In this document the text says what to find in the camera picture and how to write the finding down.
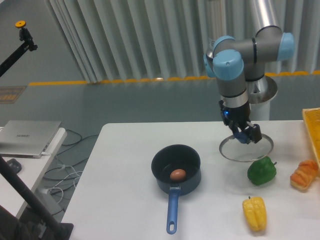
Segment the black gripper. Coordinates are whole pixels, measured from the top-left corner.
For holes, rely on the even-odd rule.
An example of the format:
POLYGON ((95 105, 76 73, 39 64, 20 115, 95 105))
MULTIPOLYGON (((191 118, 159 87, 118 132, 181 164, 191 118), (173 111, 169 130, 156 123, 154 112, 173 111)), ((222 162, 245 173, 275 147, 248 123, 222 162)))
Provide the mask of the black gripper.
POLYGON ((244 134, 242 130, 246 128, 246 133, 249 140, 253 143, 258 143, 262 139, 260 126, 250 122, 250 104, 247 101, 239 107, 227 107, 224 101, 219 101, 220 115, 225 126, 228 126, 235 139, 240 143, 244 143, 244 134))

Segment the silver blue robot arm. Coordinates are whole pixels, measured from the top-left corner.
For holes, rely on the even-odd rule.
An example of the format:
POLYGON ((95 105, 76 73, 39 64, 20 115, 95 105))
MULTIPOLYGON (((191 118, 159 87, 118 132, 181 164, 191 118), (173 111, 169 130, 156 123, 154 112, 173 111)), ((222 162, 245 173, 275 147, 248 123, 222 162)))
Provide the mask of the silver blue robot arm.
POLYGON ((249 1, 255 36, 244 40, 224 35, 203 56, 207 75, 215 77, 221 99, 220 115, 242 144, 258 143, 262 133, 250 120, 251 106, 271 100, 275 81, 265 75, 265 64, 294 56, 292 33, 279 26, 271 0, 249 1))

